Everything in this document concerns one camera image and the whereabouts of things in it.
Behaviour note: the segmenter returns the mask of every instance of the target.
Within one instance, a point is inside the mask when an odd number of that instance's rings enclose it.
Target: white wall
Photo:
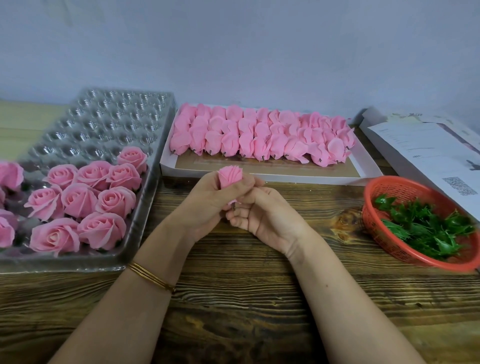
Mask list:
[[[480,130],[479,0],[5,0],[0,98],[86,85],[180,102],[439,110]]]

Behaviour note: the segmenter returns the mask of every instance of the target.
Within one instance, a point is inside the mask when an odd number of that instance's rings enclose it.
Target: cardboard box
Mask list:
[[[244,171],[259,176],[268,182],[364,186],[370,179],[382,175],[382,172],[358,139],[346,163],[339,163],[326,168],[317,166],[313,162],[301,164],[284,158],[277,160],[271,158],[259,162],[253,158],[242,158],[240,155],[226,158],[221,154],[211,156],[203,153],[198,156],[190,150],[181,156],[177,156],[170,151],[169,147],[174,123],[175,121],[168,134],[160,160],[162,175],[164,176],[199,178],[210,171],[219,170],[225,166],[238,165]]]
[[[399,176],[440,191],[480,220],[480,136],[421,113],[364,113],[360,129]]]

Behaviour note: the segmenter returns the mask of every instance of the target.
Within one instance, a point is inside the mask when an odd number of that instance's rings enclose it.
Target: left hand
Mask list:
[[[261,179],[244,173],[241,181],[220,190],[218,172],[210,172],[197,182],[187,198],[167,218],[180,229],[185,229],[193,243],[197,242],[219,223],[221,211],[230,209],[230,201],[264,183]]]

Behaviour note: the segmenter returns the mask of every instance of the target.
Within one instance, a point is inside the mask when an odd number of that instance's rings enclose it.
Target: brown paper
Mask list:
[[[203,153],[196,155],[191,150],[187,150],[177,158],[175,168],[181,170],[219,170],[225,166],[239,166],[247,173],[292,175],[308,177],[360,177],[350,158],[345,163],[338,163],[328,167],[320,167],[310,161],[308,164],[301,164],[285,158],[269,159],[259,162],[253,158],[242,158],[239,154],[233,157],[224,157],[216,154],[211,156]]]

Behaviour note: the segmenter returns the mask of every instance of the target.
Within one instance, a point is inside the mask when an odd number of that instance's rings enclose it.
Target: hand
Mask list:
[[[227,212],[232,226],[247,230],[290,259],[301,237],[312,229],[273,188],[253,188]]]
[[[218,172],[210,172],[197,182],[187,198],[167,218],[173,225],[185,229],[193,243],[197,242],[218,224],[221,211],[230,209],[229,202],[264,183],[244,173],[241,181],[220,190]]]

